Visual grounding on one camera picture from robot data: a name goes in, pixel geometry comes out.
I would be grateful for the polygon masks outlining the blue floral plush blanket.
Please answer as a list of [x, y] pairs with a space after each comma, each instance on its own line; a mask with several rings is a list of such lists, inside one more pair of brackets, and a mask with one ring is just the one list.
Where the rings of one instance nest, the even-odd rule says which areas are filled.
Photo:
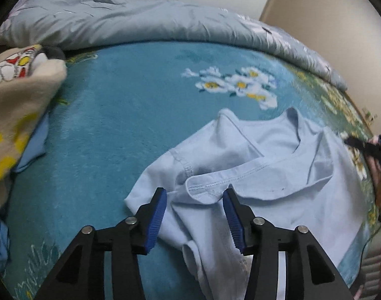
[[[160, 42], [69, 59], [51, 109], [46, 154], [17, 176], [9, 201], [5, 284], [12, 296], [32, 299], [81, 227], [107, 228], [135, 213], [125, 201], [145, 169], [221, 110], [243, 121], [269, 121], [290, 108], [341, 140], [370, 137], [341, 90], [261, 52]], [[377, 210], [364, 159], [347, 151], [367, 208], [357, 236], [335, 264], [351, 285]], [[150, 255], [140, 257], [140, 269], [148, 299], [208, 299], [182, 251], [161, 238]]]

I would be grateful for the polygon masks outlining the grey-blue floral quilt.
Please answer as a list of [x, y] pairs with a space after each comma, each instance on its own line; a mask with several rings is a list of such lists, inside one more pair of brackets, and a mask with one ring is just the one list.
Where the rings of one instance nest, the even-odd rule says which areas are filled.
[[140, 41], [198, 41], [281, 58], [346, 90], [340, 74], [286, 31], [224, 8], [176, 0], [19, 0], [0, 27], [0, 45], [63, 50]]

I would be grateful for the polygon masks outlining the light blue printed t-shirt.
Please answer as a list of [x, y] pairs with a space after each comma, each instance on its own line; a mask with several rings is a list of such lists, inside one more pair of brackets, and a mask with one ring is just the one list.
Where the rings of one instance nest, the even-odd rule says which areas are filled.
[[277, 227], [304, 225], [339, 264], [367, 208], [342, 140], [289, 108], [272, 120], [240, 120], [223, 109], [215, 120], [150, 164], [126, 198], [131, 211], [156, 188], [167, 190], [160, 238], [182, 251], [208, 299], [242, 299], [250, 261], [235, 248], [222, 194]]

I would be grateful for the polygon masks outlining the beige fleece cartoon garment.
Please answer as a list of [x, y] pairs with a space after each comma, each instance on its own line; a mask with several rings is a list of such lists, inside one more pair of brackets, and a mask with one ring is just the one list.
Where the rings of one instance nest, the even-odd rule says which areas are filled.
[[8, 199], [6, 177], [66, 76], [58, 47], [35, 44], [0, 54], [0, 208]]

